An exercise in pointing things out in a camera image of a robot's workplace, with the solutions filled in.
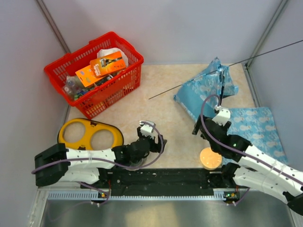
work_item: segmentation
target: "beige floor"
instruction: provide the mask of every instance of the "beige floor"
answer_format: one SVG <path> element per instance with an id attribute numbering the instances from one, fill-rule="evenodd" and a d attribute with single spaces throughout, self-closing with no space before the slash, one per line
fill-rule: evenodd
<path id="1" fill-rule="evenodd" d="M 125 138 L 125 144 L 136 141 L 136 128 L 140 120 L 149 120 L 157 124 L 157 129 L 168 140 L 163 155 L 151 167 L 202 167 L 199 160 L 201 150 L 209 144 L 199 136 L 191 134 L 194 122 L 185 110 L 173 100 L 178 88 L 149 100 L 148 98 L 184 83 L 195 76 L 207 64 L 182 65 L 143 65 L 141 85 L 135 91 L 106 109 L 93 120 L 118 127 Z M 225 107 L 254 107 L 244 71 L 240 64 L 230 68 L 235 85 L 239 86 L 236 96 L 223 100 Z M 75 107 L 71 108 L 69 120 L 84 117 Z M 76 141 L 84 133 L 79 125 L 71 125 L 65 132 L 65 138 Z M 110 146 L 110 133 L 100 132 L 92 139 L 94 149 Z M 157 154 L 151 153 L 147 163 Z"/>

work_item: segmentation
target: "black wire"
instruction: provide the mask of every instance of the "black wire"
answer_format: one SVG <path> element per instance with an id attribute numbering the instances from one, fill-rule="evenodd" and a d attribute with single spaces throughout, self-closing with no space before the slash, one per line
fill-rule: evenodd
<path id="1" fill-rule="evenodd" d="M 224 86 L 224 82 L 225 82 L 224 70 L 221 71 L 221 81 L 222 81 L 223 86 L 222 86 L 222 88 L 221 88 L 220 103 L 219 103 L 219 105 L 222 104 L 223 94 L 224 94 L 224 88 L 225 88 L 225 86 Z"/>
<path id="2" fill-rule="evenodd" d="M 298 43 L 300 43 L 300 42 L 303 42 L 303 39 L 302 39 L 302 40 L 300 40 L 300 41 L 294 42 L 294 43 L 292 43 L 292 44 L 288 44 L 288 45 L 285 45 L 285 46 L 282 46 L 282 47 L 276 48 L 276 49 L 274 49 L 274 50 L 267 51 L 267 52 L 262 53 L 262 54 L 258 54 L 258 55 L 254 56 L 254 57 L 251 57 L 251 58 L 247 58 L 247 59 L 245 59 L 245 60 L 238 61 L 238 62 L 236 62 L 236 63 L 234 63 L 234 64 L 229 65 L 228 67 L 231 67 L 231 66 L 233 66 L 233 65 L 236 65 L 236 64 L 242 63 L 242 62 L 244 62 L 244 61 L 248 61 L 248 60 L 250 60 L 250 59 L 257 58 L 257 57 L 262 56 L 262 55 L 267 54 L 267 53 L 271 53 L 271 52 L 274 52 L 274 51 L 277 51 L 277 50 L 280 50 L 280 49 L 286 48 L 286 47 L 291 46 L 291 45 L 298 44 Z M 209 73 L 207 73 L 206 75 L 208 75 L 208 74 L 212 74 L 213 72 L 216 72 L 216 71 L 217 71 L 217 70 L 212 71 L 212 72 L 209 72 Z M 157 95 L 155 95 L 155 96 L 153 96 L 153 97 L 150 97 L 149 99 L 155 98 L 155 97 L 157 97 L 157 96 L 159 96 L 159 95 L 162 95 L 162 94 L 164 94 L 164 93 L 166 93 L 166 92 L 168 92 L 168 91 L 171 91 L 171 90 L 173 90 L 173 89 L 175 89 L 175 88 L 178 88 L 178 87 L 180 87 L 180 86 L 182 86 L 182 84 L 177 85 L 177 86 L 175 86 L 175 87 L 173 87 L 173 88 L 171 88 L 171 89 L 168 89 L 168 90 L 166 90 L 166 91 L 163 91 L 163 92 L 161 92 L 161 93 L 159 93 L 159 94 L 157 94 Z"/>

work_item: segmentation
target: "orange package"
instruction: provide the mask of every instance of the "orange package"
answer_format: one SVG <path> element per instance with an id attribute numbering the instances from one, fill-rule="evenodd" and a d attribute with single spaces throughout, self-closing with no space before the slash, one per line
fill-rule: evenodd
<path id="1" fill-rule="evenodd" d="M 90 68 L 90 65 L 76 71 L 76 75 L 79 78 L 79 80 L 82 82 L 84 87 L 88 87 L 103 78 L 103 77 L 96 78 L 93 73 L 93 70 L 91 70 Z"/>
<path id="2" fill-rule="evenodd" d="M 126 65 L 120 51 L 117 51 L 104 57 L 91 60 L 90 68 L 93 70 L 95 77 L 100 78 L 124 70 Z"/>

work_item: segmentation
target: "metal table surface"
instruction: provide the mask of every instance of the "metal table surface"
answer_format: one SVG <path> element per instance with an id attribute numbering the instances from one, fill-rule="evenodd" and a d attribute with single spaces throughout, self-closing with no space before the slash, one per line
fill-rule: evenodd
<path id="1" fill-rule="evenodd" d="M 41 227 L 294 227 L 289 208 L 261 192 L 249 192 L 238 206 L 221 201 L 111 201 L 97 208 L 79 201 L 47 202 Z"/>

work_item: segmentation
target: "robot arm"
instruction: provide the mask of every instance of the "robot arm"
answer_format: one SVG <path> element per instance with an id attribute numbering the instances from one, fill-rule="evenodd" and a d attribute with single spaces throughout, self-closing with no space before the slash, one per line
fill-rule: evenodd
<path id="1" fill-rule="evenodd" d="M 231 125 L 229 121 L 231 114 L 227 108 L 220 106 L 215 110 L 217 115 L 214 118 L 203 116 L 206 128 L 218 141 L 241 151 L 242 154 L 235 153 L 215 142 L 202 127 L 200 117 L 195 124 L 193 134 L 196 135 L 200 130 L 201 137 L 210 142 L 214 152 L 236 162 L 236 164 L 228 163 L 222 168 L 223 180 L 229 185 L 246 186 L 272 195 L 303 215 L 303 186 L 301 184 L 303 172 L 266 155 L 241 136 L 227 135 Z"/>
<path id="2" fill-rule="evenodd" d="M 37 171 L 36 185 L 48 186 L 60 181 L 94 184 L 102 180 L 101 169 L 111 169 L 116 163 L 124 166 L 139 165 L 149 152 L 160 152 L 161 144 L 155 142 L 151 126 L 140 122 L 137 133 L 139 137 L 137 141 L 105 150 L 75 150 L 66 148 L 63 143 L 50 147 L 35 157 L 36 168 L 55 161 L 59 163 Z M 94 158 L 104 159 L 107 162 L 100 162 Z"/>

